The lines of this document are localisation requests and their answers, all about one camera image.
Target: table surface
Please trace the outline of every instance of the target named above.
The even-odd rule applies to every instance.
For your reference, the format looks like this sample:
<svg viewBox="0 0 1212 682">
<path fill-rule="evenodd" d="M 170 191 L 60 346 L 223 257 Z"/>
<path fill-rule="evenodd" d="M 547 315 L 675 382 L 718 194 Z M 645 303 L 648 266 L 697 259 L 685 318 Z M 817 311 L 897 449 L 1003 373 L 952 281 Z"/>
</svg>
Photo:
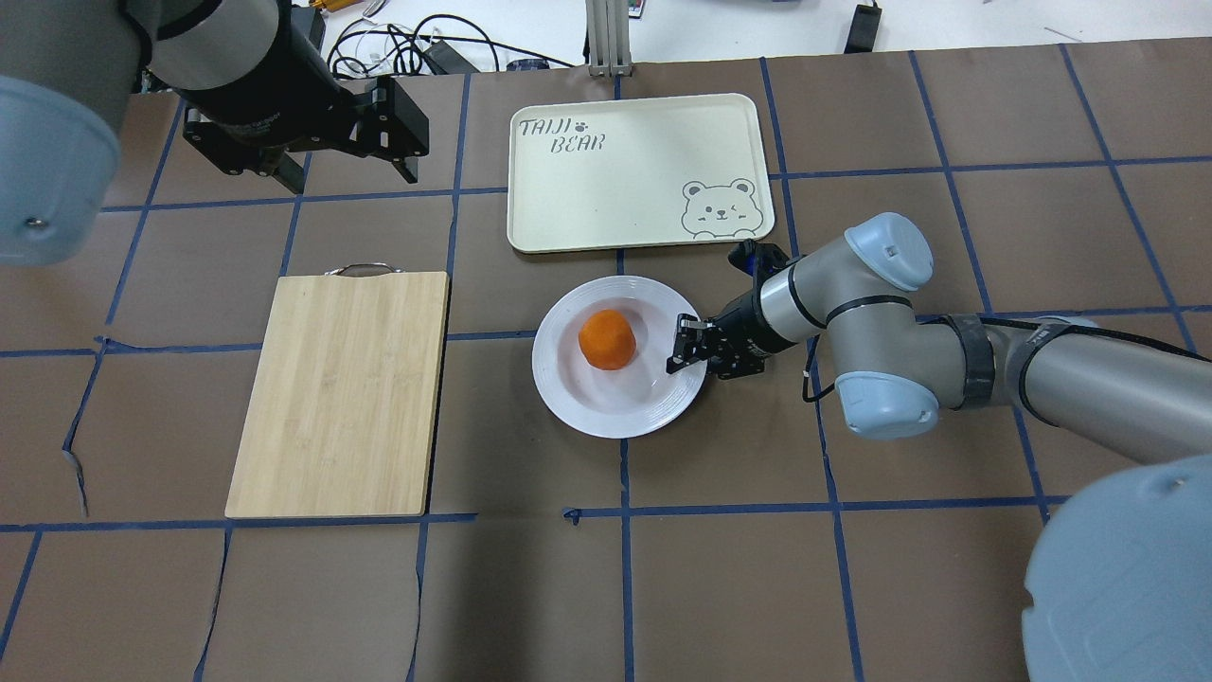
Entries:
<svg viewBox="0 0 1212 682">
<path fill-rule="evenodd" d="M 1025 678 L 1044 520 L 1128 463 L 1005 409 L 862 441 L 800 401 L 802 349 L 657 434 L 567 429 L 530 366 L 561 294 L 622 271 L 715 310 L 748 279 L 722 243 L 513 251 L 507 124 L 741 92 L 789 252 L 894 210 L 934 250 L 924 315 L 1082 313 L 1207 353 L 1210 61 L 1188 39 L 423 76 L 418 184 L 314 153 L 299 196 L 215 171 L 175 96 L 135 98 L 84 252 L 0 270 L 0 681 Z M 365 260 L 452 276 L 429 512 L 225 521 L 276 279 Z"/>
<path fill-rule="evenodd" d="M 690 62 L 796 55 L 837 55 L 858 0 L 647 0 L 644 17 L 628 22 L 635 62 Z M 1207 0 L 880 0 L 884 13 L 876 51 L 943 50 L 1053 42 L 1096 42 L 1212 35 Z M 327 15 L 324 53 L 367 5 Z M 582 0 L 482 2 L 446 0 L 429 7 L 389 0 L 376 22 L 415 27 L 435 13 L 467 17 L 493 39 L 571 63 L 582 62 Z M 427 24 L 447 35 L 475 35 L 456 22 Z M 355 52 L 384 53 L 384 39 Z M 488 50 L 459 44 L 480 70 L 492 69 Z M 524 55 L 502 52 L 502 63 Z"/>
</svg>

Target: light blue joint cap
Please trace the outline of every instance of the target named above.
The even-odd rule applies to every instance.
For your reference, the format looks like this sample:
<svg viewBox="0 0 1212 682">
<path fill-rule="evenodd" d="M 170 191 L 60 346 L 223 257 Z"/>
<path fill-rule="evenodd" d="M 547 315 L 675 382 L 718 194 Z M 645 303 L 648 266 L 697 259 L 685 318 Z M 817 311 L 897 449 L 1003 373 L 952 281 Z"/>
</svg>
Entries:
<svg viewBox="0 0 1212 682">
<path fill-rule="evenodd" d="M 916 291 L 934 274 L 934 254 L 917 225 L 901 213 L 880 213 L 846 230 L 846 242 L 867 267 L 902 291 Z"/>
<path fill-rule="evenodd" d="M 938 424 L 938 399 L 916 382 L 882 372 L 847 372 L 836 384 L 846 426 L 863 439 L 908 439 Z"/>
<path fill-rule="evenodd" d="M 1027 567 L 1033 682 L 1212 680 L 1212 455 L 1069 499 Z"/>
<path fill-rule="evenodd" d="M 0 265 L 42 265 L 84 245 L 118 170 L 118 136 L 92 109 L 0 75 Z"/>
</svg>

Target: bear illustration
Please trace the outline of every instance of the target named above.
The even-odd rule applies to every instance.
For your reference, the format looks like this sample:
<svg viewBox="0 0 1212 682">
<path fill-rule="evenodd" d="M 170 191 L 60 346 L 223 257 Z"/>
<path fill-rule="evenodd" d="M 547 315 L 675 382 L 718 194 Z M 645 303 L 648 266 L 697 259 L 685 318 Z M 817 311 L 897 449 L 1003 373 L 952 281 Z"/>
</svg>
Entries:
<svg viewBox="0 0 1212 682">
<path fill-rule="evenodd" d="M 682 187 L 686 212 L 682 228 L 694 239 L 713 236 L 755 236 L 762 214 L 754 201 L 754 183 L 744 178 L 728 184 L 707 185 L 697 179 Z"/>
</svg>

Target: plate rim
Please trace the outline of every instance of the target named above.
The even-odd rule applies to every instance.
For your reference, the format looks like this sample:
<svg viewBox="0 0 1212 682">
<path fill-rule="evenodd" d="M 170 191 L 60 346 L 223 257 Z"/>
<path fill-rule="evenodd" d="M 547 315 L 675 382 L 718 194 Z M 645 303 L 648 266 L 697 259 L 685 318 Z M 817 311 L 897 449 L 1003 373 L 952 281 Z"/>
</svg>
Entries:
<svg viewBox="0 0 1212 682">
<path fill-rule="evenodd" d="M 532 379 L 534 382 L 534 388 L 538 391 L 539 397 L 543 400 L 543 405 L 547 407 L 548 412 L 550 412 L 553 415 L 555 415 L 556 419 L 559 419 L 561 423 L 564 423 L 568 428 L 574 429 L 574 430 L 579 431 L 581 434 L 585 434 L 588 436 L 594 436 L 594 437 L 598 437 L 598 439 L 634 439 L 634 437 L 638 437 L 638 436 L 644 436 L 645 434 L 652 434 L 653 431 L 657 431 L 658 429 L 668 426 L 675 419 L 678 419 L 679 417 L 681 417 L 681 414 L 684 412 L 686 412 L 686 408 L 688 408 L 691 406 L 691 403 L 694 402 L 694 399 L 698 397 L 699 391 L 702 391 L 702 389 L 703 389 L 703 384 L 705 383 L 705 379 L 707 379 L 707 366 L 705 365 L 702 365 L 698 368 L 690 367 L 690 368 L 687 368 L 687 369 L 678 373 L 679 376 L 685 376 L 685 379 L 682 380 L 682 382 L 686 382 L 686 389 L 687 389 L 687 391 L 685 394 L 685 399 L 678 401 L 675 403 L 675 407 L 673 407 L 668 412 L 668 414 L 662 415 L 656 422 L 646 424 L 642 428 L 636 428 L 636 426 L 634 426 L 631 424 L 624 424 L 624 425 L 619 426 L 618 429 L 594 429 L 593 426 L 589 426 L 589 425 L 585 425 L 585 424 L 579 424 L 578 420 L 573 415 L 567 414 L 567 412 L 565 412 L 564 414 L 561 414 L 561 412 L 558 408 L 553 407 L 551 403 L 553 403 L 553 400 L 556 397 L 556 395 L 553 395 L 550 392 L 558 389 L 559 382 L 550 380 L 549 376 L 551 376 L 554 373 L 550 373 L 550 372 L 547 372 L 547 371 L 541 372 L 541 369 L 539 369 L 541 366 L 539 366 L 538 362 L 536 362 L 538 360 L 538 355 L 541 353 L 547 353 L 547 349 L 549 346 L 551 349 L 554 349 L 554 346 L 556 344 L 556 334 L 560 331 L 564 329 L 564 326 L 561 326 L 559 328 L 556 328 L 556 327 L 553 326 L 555 323 L 554 321 L 551 321 L 553 320 L 553 314 L 556 313 L 556 310 L 559 310 L 561 308 L 561 305 L 565 304 L 566 300 L 568 300 L 570 298 L 576 298 L 577 294 L 583 293 L 584 290 L 587 287 L 590 287 L 590 286 L 595 286 L 595 285 L 596 286 L 602 286 L 602 288 L 601 288 L 601 293 L 602 293 L 601 298 L 607 298 L 607 297 L 611 297 L 612 294 L 618 293 L 618 291 L 612 291 L 608 287 L 610 283 L 614 283 L 614 282 L 617 282 L 617 283 L 630 283 L 633 286 L 636 285 L 636 283 L 639 283 L 640 286 L 652 287 L 652 288 L 659 290 L 662 292 L 670 293 L 670 294 L 675 296 L 680 303 L 685 304 L 687 311 L 690 311 L 691 314 L 694 314 L 694 315 L 698 314 L 698 311 L 694 309 L 694 305 L 692 305 L 691 302 L 687 300 L 685 296 L 682 296 L 680 292 L 678 292 L 678 290 L 675 290 L 674 287 L 669 286 L 668 283 L 665 283 L 663 281 L 658 281 L 656 279 L 651 279 L 651 277 L 647 277 L 647 276 L 640 276 L 640 275 L 636 275 L 636 274 L 612 274 L 612 275 L 600 276 L 598 279 L 591 279 L 589 281 L 585 281 L 585 282 L 583 282 L 583 283 L 573 287 L 568 292 L 566 292 L 564 296 L 560 297 L 559 300 L 556 300 L 548 309 L 547 314 L 543 315 L 543 321 L 539 322 L 538 329 L 534 333 L 534 345 L 531 349 L 531 377 L 532 377 Z"/>
</svg>

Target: wooden cutting board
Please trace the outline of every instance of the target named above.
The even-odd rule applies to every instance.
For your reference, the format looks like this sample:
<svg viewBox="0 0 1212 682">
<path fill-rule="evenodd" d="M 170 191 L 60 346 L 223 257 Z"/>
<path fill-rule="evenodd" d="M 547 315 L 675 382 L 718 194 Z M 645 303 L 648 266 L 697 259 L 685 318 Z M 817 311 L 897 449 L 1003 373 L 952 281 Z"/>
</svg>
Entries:
<svg viewBox="0 0 1212 682">
<path fill-rule="evenodd" d="M 278 280 L 229 518 L 424 512 L 444 271 Z"/>
</svg>

